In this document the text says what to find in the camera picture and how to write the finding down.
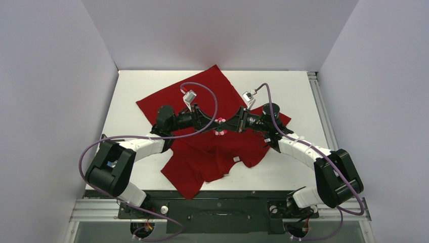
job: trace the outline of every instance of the bolt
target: bolt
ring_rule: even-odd
[[[269,208],[269,210],[270,210],[270,212],[271,212],[272,214],[277,213],[277,207],[276,207],[275,205],[272,205],[272,206]]]
[[[161,211],[162,214],[166,214],[168,212],[168,207],[167,206],[162,206],[160,211]]]

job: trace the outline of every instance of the wire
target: wire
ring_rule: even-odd
[[[206,87],[206,86],[204,86],[204,85],[202,85],[202,84],[199,84],[199,83],[195,83],[195,82],[185,82],[185,83],[183,83],[183,84],[181,84],[181,85],[180,85],[180,89],[182,90],[183,86],[185,86],[185,85],[197,85],[197,86],[203,87],[203,88],[205,88],[206,90],[208,90],[208,91],[211,93],[211,95],[213,96],[213,99],[214,99],[214,114],[213,114],[213,117],[212,117],[212,119],[210,120],[210,122],[209,122],[209,123],[208,123],[204,128],[202,128],[201,130],[198,130],[198,131],[196,131],[196,132],[194,132],[194,133],[190,133],[190,134],[186,134],[186,135],[181,135],[181,136],[177,136],[177,137],[146,137],[146,136],[133,136],[133,135],[126,135],[126,136],[113,136],[113,137],[108,137],[108,138],[100,139],[100,140],[98,140],[98,141],[96,141],[96,142],[92,143],[92,144],[91,144],[90,146],[88,146],[87,148],[85,148],[85,149],[83,150],[82,154],[80,155],[80,158],[79,158],[79,173],[80,173],[80,176],[82,177],[82,179],[83,179],[83,180],[84,180],[84,181],[85,181],[89,186],[91,186],[93,189],[95,189],[96,191],[98,191],[98,192],[100,192],[100,193],[102,193],[102,194],[104,194],[104,195],[110,196],[110,197],[112,197],[112,198],[114,198],[114,199],[116,199],[116,200],[121,200],[121,199],[119,199],[119,198],[117,198],[117,197],[113,197],[112,195],[110,195],[110,194],[109,194],[109,193],[107,193],[106,191],[104,191],[104,190],[102,190],[102,189],[98,188],[97,186],[95,186],[95,185],[93,185],[93,184],[89,183],[89,182],[87,181],[87,179],[85,178],[85,175],[83,174],[83,170],[82,170],[82,161],[83,161],[83,157],[84,157],[84,156],[85,156],[85,154],[88,152],[88,150],[90,150],[92,147],[94,147],[95,145],[97,145],[97,144],[99,144],[99,143],[102,143],[102,142],[107,141],[107,140],[112,140],[112,139],[118,139],[118,138],[138,138],[138,139],[152,139],[152,140],[158,140],[158,139],[178,139],[178,138],[186,138],[186,137],[194,136],[194,135],[196,135],[196,134],[199,134],[199,133],[203,132],[205,129],[207,129],[207,128],[208,128],[208,127],[213,123],[213,121],[215,120],[215,117],[216,117],[216,115],[217,115],[217,113],[218,113],[218,100],[217,100],[217,98],[216,98],[216,95],[215,95],[215,94],[213,93],[213,91],[211,91],[208,87]],[[163,237],[163,238],[159,238],[159,239],[141,239],[141,238],[139,238],[139,239],[140,239],[140,240],[142,240],[142,241],[161,241],[161,240],[165,240],[165,239],[170,239],[170,238],[173,238],[174,236],[176,236],[176,235],[178,235],[178,234],[182,233],[182,232],[183,232],[183,230],[184,230],[184,226],[183,226],[181,223],[179,223],[178,221],[176,221],[176,220],[174,220],[174,219],[172,219],[172,218],[169,218],[169,217],[164,216],[164,215],[161,215],[161,214],[154,213],[154,212],[152,212],[152,211],[149,211],[149,210],[143,209],[143,208],[138,207],[138,206],[134,206],[134,205],[129,204],[129,203],[127,203],[127,202],[124,202],[124,204],[125,204],[125,205],[127,205],[127,206],[129,206],[129,207],[131,207],[131,208],[134,208],[134,209],[137,209],[137,210],[143,211],[143,212],[145,212],[145,213],[148,213],[148,214],[151,214],[151,215],[154,215],[154,216],[160,217],[160,218],[162,218],[162,219],[169,220],[169,221],[171,221],[171,222],[173,222],[173,223],[175,223],[175,224],[177,224],[177,225],[179,225],[179,226],[181,227],[181,230],[179,230],[178,232],[176,232],[176,233],[174,233],[174,234],[172,234],[172,235],[169,235],[169,236],[166,236],[166,237]],[[137,230],[135,230],[135,231],[134,231],[134,233],[133,233],[133,237],[136,235],[136,233],[137,233],[140,229],[142,229],[142,228],[138,228]]]
[[[308,222],[310,221],[310,218],[308,217],[307,218],[307,221],[306,221],[306,223],[304,224],[304,226],[303,226],[303,228],[305,228],[305,226],[308,224]]]
[[[289,140],[292,140],[292,141],[295,141],[295,139],[294,138],[292,138],[292,137],[290,137],[290,136],[288,136],[288,135],[286,135],[279,127],[278,127],[278,125],[277,125],[277,123],[275,122],[276,120],[275,120],[275,118],[274,118],[274,111],[273,111],[273,103],[272,103],[272,101],[271,101],[271,92],[270,92],[270,87],[268,86],[268,84],[267,83],[263,83],[263,84],[261,84],[257,89],[256,89],[256,91],[258,91],[259,89],[261,89],[262,88],[262,86],[265,86],[266,88],[267,88],[267,92],[268,92],[268,102],[270,103],[270,112],[271,112],[271,119],[273,120],[273,124],[274,124],[274,126],[276,127],[276,129],[277,129],[277,131],[281,134],[281,135],[283,135],[285,138],[287,138],[287,139],[289,139]],[[350,185],[350,183],[347,181],[347,179],[344,177],[344,175],[341,173],[341,171],[338,169],[338,167],[332,162],[332,160],[330,159],[330,158],[328,158],[324,153],[322,153],[319,149],[317,149],[316,147],[314,147],[312,144],[310,144],[310,143],[307,143],[307,142],[305,142],[305,141],[302,141],[302,140],[297,140],[297,142],[298,143],[301,143],[301,144],[304,144],[304,145],[306,145],[306,146],[309,146],[309,147],[311,147],[311,149],[312,150],[314,150],[316,153],[318,153],[319,155],[321,155],[326,161],[328,161],[328,163],[332,166],[332,168],[338,173],[338,175],[339,175],[339,177],[342,179],[342,181],[346,184],[346,186],[349,188],[349,190],[352,192],[352,194],[353,194],[353,196],[356,198],[356,200],[358,201],[358,203],[359,203],[359,207],[360,207],[360,212],[353,212],[353,211],[350,211],[350,210],[347,210],[347,209],[344,209],[344,208],[342,208],[342,207],[340,207],[340,206],[338,206],[337,208],[338,209],[340,209],[340,210],[343,210],[344,212],[346,212],[346,213],[349,213],[349,214],[353,214],[353,215],[357,215],[357,216],[360,216],[360,215],[363,215],[364,213],[365,213],[365,207],[363,206],[363,202],[362,202],[362,200],[361,200],[361,198],[359,197],[359,195],[357,194],[357,192],[355,191],[355,189]]]
[[[300,219],[300,220],[298,220],[298,221],[296,221],[294,224],[292,224],[292,225],[287,225],[286,226],[286,228],[299,228],[299,229],[301,229],[301,228],[304,228],[304,226],[303,227],[296,227],[296,225],[298,224],[298,223],[300,223],[300,222],[302,222],[302,221],[304,221],[304,220],[306,220],[306,219],[309,219],[311,216],[313,216],[314,215],[314,211],[311,211],[311,213],[310,214],[308,214],[307,213],[307,215],[305,216],[305,217],[303,217],[302,219]]]
[[[299,237],[293,236],[291,233],[289,233],[289,235],[291,236],[291,240],[292,239],[298,239],[299,241],[301,241],[301,240],[308,240],[308,241],[312,241],[312,240],[324,240],[324,239],[329,239],[329,238],[333,237],[334,235],[338,234],[338,232],[341,230],[342,225],[344,223],[344,217],[342,215],[342,210],[340,210],[338,207],[337,207],[337,209],[339,211],[339,214],[341,215],[341,220],[339,222],[339,227],[338,227],[338,229],[335,232],[333,232],[332,234],[327,235],[327,236],[315,237],[315,238],[299,238]]]

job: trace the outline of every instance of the white cable clip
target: white cable clip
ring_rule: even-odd
[[[304,152],[305,154],[307,154],[307,151],[308,151],[308,150],[310,150],[310,148],[311,148],[311,147],[313,147],[313,144],[312,144],[312,143],[310,143],[310,142],[309,142],[309,144],[310,144],[310,145],[309,145],[309,147],[308,147],[308,148],[305,150],[305,152]]]
[[[300,137],[298,137],[297,139],[295,139],[295,141],[291,144],[291,147],[292,147],[292,157],[294,157],[294,158],[296,158],[295,157],[295,154],[294,154],[294,146],[295,146],[295,143],[297,143],[298,142],[298,140],[303,140],[304,139],[304,137],[303,136],[300,136]]]

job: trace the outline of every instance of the screw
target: screw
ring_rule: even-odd
[[[162,214],[166,214],[168,212],[168,207],[167,206],[162,206],[160,211],[161,211]]]

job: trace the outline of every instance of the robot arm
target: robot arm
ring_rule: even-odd
[[[158,111],[156,124],[151,133],[159,137],[172,137],[171,132],[193,127],[195,130],[204,128],[211,117],[203,113],[197,104],[189,105],[189,112],[182,111],[175,115],[170,106],[163,106]],[[273,104],[276,125],[292,139],[282,137],[276,130],[271,119],[269,105],[263,108],[263,114],[252,114],[245,107],[240,107],[235,116],[224,123],[212,123],[204,132],[213,129],[224,129],[243,133],[246,129],[260,131],[265,142],[279,153],[288,154],[314,170],[316,186],[306,187],[293,194],[293,201],[298,208],[306,208],[317,204],[326,204],[334,208],[350,199],[352,192],[346,187],[330,164],[310,146],[298,143],[300,138],[282,124],[279,119],[280,108]],[[146,140],[134,139],[116,143],[105,141],[97,152],[85,175],[88,182],[107,191],[121,200],[143,207],[146,193],[130,182],[134,161],[151,154],[167,151],[174,139]],[[341,173],[356,190],[363,191],[363,184],[353,165],[350,155],[345,150],[331,151],[318,148],[325,156],[334,161]]]
[[[130,182],[133,164],[144,157],[164,152],[164,144],[163,139],[106,141],[101,144],[85,177],[89,183],[110,195],[141,207],[146,193]]]

